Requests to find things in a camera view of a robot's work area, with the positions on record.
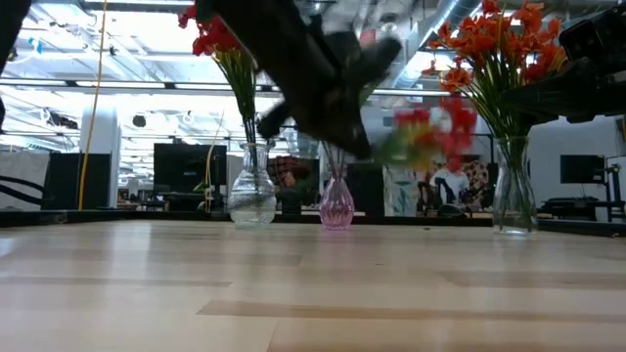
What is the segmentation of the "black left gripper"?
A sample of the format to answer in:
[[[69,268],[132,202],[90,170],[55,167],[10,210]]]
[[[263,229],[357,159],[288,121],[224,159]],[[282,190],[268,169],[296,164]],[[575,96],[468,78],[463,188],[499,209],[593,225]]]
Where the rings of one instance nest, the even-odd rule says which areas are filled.
[[[364,87],[385,79],[401,49],[401,41],[393,36],[362,48],[349,31],[292,31],[288,45],[292,59],[289,103],[282,101],[263,114],[256,124],[258,134],[272,139],[294,117],[301,131],[358,158],[369,157],[360,94]]]

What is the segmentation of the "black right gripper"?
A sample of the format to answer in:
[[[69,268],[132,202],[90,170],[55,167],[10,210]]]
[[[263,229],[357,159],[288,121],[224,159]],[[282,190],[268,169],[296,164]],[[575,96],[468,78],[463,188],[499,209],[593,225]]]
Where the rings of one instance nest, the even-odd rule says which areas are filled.
[[[503,91],[501,103],[532,122],[555,120],[553,105],[557,114],[576,122],[626,114],[626,56],[613,55],[599,62],[576,60],[557,76],[551,73]]]

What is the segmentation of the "tall clear glass vase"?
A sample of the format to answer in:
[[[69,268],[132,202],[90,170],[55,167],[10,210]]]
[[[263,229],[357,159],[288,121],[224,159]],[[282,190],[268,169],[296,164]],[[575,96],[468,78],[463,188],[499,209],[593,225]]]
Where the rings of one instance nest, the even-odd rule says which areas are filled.
[[[502,238],[527,240],[538,230],[538,215],[528,171],[527,137],[497,140],[498,177],[493,200],[493,229]]]

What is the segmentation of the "pink ribbed glass vase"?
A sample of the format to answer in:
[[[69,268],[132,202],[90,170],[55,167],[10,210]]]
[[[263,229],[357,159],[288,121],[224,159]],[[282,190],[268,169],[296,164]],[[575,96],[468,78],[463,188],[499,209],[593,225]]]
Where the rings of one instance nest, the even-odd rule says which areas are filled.
[[[325,230],[344,231],[350,227],[355,211],[352,194],[345,182],[346,153],[327,142],[322,146],[329,166],[329,180],[319,206],[321,222]]]

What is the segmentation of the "round clear ribbed vase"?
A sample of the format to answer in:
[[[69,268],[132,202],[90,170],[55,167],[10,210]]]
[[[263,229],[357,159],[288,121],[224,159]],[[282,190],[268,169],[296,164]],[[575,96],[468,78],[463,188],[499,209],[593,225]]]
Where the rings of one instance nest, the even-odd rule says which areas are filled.
[[[275,185],[267,171],[273,144],[242,143],[243,169],[235,179],[228,198],[231,219],[238,227],[258,228],[270,224],[276,215]]]

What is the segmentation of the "small black computer monitor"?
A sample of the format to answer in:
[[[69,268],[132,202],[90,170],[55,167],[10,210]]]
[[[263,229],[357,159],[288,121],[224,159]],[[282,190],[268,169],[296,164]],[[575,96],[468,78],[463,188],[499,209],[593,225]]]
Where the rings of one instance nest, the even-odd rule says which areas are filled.
[[[590,154],[562,154],[560,182],[562,184],[603,184],[604,157]]]

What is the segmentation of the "red plaid cloth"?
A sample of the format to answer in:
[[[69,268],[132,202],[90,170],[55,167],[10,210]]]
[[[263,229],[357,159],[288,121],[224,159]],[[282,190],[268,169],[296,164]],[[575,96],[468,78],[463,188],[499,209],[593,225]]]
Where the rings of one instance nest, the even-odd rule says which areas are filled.
[[[298,157],[276,156],[268,160],[267,171],[275,186],[294,188],[298,181],[304,181],[311,169]]]

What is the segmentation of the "black cabinet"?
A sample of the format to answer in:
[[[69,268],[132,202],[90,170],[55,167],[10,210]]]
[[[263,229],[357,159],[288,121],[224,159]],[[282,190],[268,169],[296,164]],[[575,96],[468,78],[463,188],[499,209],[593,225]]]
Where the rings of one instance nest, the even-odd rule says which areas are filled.
[[[370,163],[347,165],[346,183],[357,211],[367,216],[384,215],[382,167]]]

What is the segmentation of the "person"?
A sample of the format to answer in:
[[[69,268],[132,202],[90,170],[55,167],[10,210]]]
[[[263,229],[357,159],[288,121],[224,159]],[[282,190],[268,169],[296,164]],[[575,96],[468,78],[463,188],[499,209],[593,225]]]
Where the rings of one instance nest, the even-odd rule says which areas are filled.
[[[439,217],[466,217],[462,193],[470,187],[470,181],[457,156],[449,156],[446,164],[430,177],[429,184],[434,191]]]

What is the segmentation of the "black office desk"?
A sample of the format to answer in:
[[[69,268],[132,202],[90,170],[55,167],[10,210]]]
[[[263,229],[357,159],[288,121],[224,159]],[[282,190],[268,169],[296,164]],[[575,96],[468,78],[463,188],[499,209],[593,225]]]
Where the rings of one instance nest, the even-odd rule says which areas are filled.
[[[539,213],[550,214],[558,219],[584,219],[597,221],[596,210],[604,208],[607,220],[626,219],[626,201],[606,201],[592,197],[550,198],[538,209]]]

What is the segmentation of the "teal white painted cloth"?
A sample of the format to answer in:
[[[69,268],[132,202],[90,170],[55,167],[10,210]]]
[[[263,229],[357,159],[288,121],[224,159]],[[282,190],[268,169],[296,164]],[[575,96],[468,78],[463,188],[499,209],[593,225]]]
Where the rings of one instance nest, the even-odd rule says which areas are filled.
[[[419,199],[418,183],[422,172],[385,165],[383,176],[383,205],[387,217],[415,217]]]

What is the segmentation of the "wide black monitor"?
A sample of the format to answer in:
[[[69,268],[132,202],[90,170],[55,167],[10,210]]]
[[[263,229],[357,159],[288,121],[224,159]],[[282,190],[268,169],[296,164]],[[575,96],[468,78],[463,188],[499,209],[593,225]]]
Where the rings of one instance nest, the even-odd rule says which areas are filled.
[[[190,193],[204,184],[209,161],[211,186],[227,184],[227,148],[216,145],[154,144],[154,187],[160,192]]]

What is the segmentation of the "black upright panel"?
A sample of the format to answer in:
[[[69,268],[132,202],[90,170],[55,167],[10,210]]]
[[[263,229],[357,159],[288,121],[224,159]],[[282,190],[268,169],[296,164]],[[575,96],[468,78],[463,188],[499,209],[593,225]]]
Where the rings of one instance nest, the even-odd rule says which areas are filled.
[[[44,183],[44,210],[77,210],[83,154],[50,154]],[[83,190],[83,209],[109,206],[111,156],[89,154]]]

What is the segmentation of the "white board panel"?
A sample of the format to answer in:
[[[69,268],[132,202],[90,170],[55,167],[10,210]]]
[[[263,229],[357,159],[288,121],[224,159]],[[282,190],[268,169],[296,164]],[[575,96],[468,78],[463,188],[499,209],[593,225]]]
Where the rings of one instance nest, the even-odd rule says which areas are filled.
[[[37,211],[46,191],[48,153],[0,153],[0,211]]]

